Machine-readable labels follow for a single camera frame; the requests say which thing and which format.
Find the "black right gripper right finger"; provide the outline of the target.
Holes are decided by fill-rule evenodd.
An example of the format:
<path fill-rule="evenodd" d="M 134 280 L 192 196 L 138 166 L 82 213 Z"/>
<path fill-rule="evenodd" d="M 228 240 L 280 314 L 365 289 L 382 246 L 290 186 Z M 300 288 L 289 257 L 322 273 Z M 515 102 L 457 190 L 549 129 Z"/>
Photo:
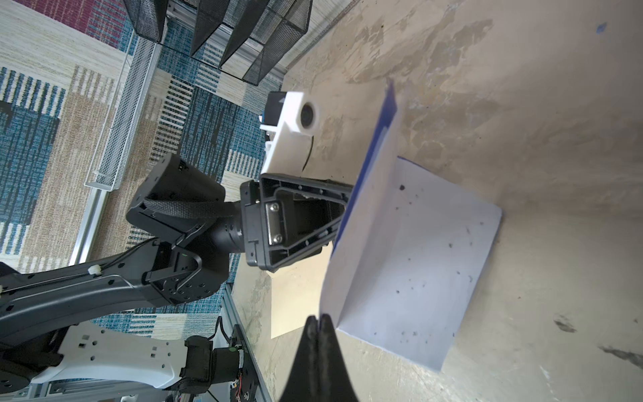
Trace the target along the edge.
<path fill-rule="evenodd" d="M 358 401 L 344 363 L 331 317 L 320 317 L 318 380 L 321 401 Z"/>

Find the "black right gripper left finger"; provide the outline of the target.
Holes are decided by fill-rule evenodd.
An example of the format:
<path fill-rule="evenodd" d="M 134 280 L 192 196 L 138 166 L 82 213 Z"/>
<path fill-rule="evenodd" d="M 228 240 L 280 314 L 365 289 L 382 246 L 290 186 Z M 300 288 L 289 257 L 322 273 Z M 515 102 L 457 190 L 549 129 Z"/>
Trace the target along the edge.
<path fill-rule="evenodd" d="M 317 367 L 318 321 L 309 316 L 280 401 L 316 401 L 318 397 Z"/>

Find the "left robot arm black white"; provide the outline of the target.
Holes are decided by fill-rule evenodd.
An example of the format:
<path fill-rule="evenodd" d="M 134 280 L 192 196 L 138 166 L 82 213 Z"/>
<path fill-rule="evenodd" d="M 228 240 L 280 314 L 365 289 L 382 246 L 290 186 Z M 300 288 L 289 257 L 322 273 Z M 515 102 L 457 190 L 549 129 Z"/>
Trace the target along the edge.
<path fill-rule="evenodd" d="M 353 189 L 331 180 L 262 174 L 229 202 L 224 187 L 166 154 L 132 200 L 127 220 L 150 238 L 115 256 L 53 271 L 1 268 L 1 391 L 60 380 L 132 381 L 195 396 L 230 384 L 252 401 L 259 372 L 239 325 L 210 337 L 162 341 L 114 332 L 96 318 L 213 296 L 230 258 L 274 272 L 315 256 L 338 236 Z"/>

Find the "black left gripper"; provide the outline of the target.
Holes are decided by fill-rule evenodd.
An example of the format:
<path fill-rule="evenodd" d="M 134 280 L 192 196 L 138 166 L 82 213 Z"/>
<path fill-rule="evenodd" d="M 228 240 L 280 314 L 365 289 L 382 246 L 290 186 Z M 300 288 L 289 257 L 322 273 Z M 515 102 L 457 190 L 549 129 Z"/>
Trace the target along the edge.
<path fill-rule="evenodd" d="M 308 179 L 288 174 L 262 174 L 239 189 L 243 246 L 249 266 L 275 272 L 316 255 L 335 241 L 343 216 L 285 243 L 288 230 L 284 207 L 328 202 L 346 205 L 353 186 L 332 180 Z"/>

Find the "white letter paper blue border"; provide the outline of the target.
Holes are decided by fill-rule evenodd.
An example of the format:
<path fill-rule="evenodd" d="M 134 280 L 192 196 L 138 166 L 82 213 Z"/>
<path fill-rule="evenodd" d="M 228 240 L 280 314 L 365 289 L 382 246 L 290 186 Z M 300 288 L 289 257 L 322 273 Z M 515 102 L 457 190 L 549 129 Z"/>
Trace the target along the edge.
<path fill-rule="evenodd" d="M 333 242 L 319 312 L 348 336 L 440 371 L 502 210 L 400 157 L 405 100 L 389 86 Z"/>

